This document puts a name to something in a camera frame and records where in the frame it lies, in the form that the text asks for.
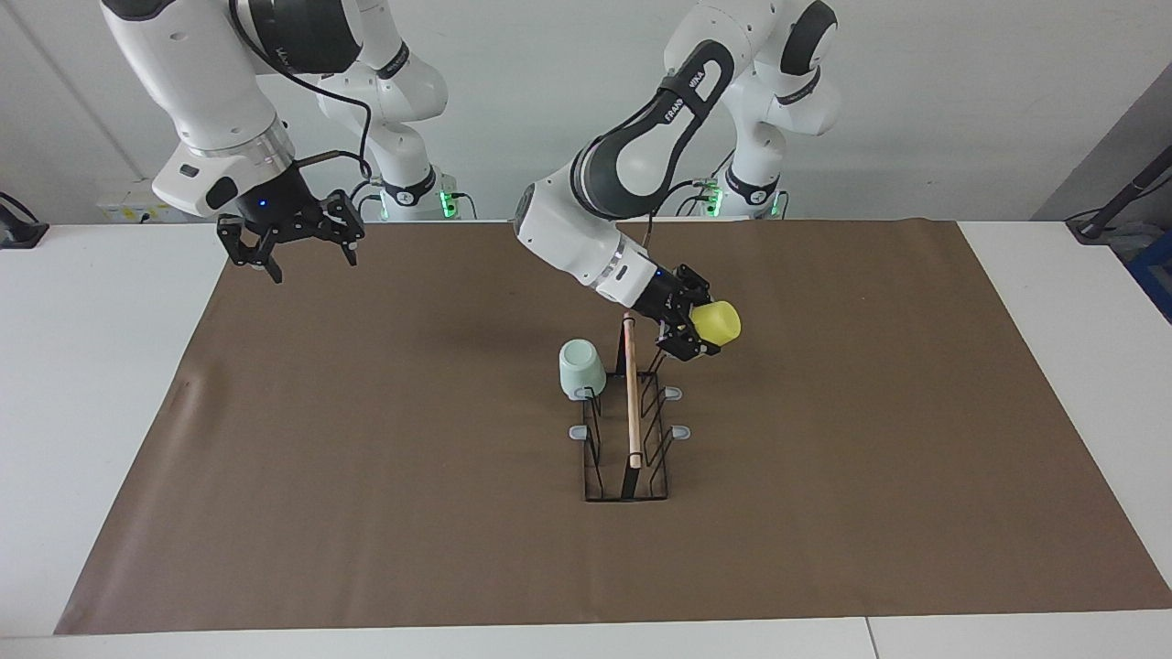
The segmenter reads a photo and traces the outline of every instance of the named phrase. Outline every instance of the brown paper sheet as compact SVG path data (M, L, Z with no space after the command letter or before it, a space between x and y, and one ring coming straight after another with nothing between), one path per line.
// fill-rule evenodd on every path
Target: brown paper sheet
M662 371L670 501L582 503L557 352L621 310L510 226L291 245L225 271L57 632L1172 607L956 226L653 247L745 324Z

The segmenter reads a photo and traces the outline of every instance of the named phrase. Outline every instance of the yellow cup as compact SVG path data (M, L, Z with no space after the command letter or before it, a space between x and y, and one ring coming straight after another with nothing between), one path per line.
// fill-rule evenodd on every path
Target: yellow cup
M725 301L693 307L691 322L701 339L721 347L741 335L741 315Z

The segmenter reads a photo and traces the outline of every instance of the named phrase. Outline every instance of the white tabletop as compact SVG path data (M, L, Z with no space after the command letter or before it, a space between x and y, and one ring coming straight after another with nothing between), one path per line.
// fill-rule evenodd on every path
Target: white tabletop
M1109 250L1061 225L962 229L1172 583L1172 326ZM0 637L52 634L223 261L206 225L54 227L0 253ZM1166 659L1172 611L0 639L5 659L619 652Z

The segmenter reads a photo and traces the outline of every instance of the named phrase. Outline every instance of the wooden stick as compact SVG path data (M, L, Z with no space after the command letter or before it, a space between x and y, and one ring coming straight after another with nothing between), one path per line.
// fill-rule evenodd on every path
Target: wooden stick
M635 360L635 317L629 311L622 315L622 327L627 353L627 432L631 435L631 468L642 469L642 432L639 428L642 405L639 401L639 365Z

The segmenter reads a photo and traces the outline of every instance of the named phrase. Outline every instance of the green light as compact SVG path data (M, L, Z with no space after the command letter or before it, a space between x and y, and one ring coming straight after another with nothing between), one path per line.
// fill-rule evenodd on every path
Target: green light
M724 190L720 188L711 190L711 201L708 203L708 217L720 217L721 216L721 204L724 203Z
M451 196L451 192L447 190L440 191L440 204L443 206L443 216L445 218L451 219L456 217L456 213L459 212L459 206L456 205L457 203L458 202L456 202L456 199Z

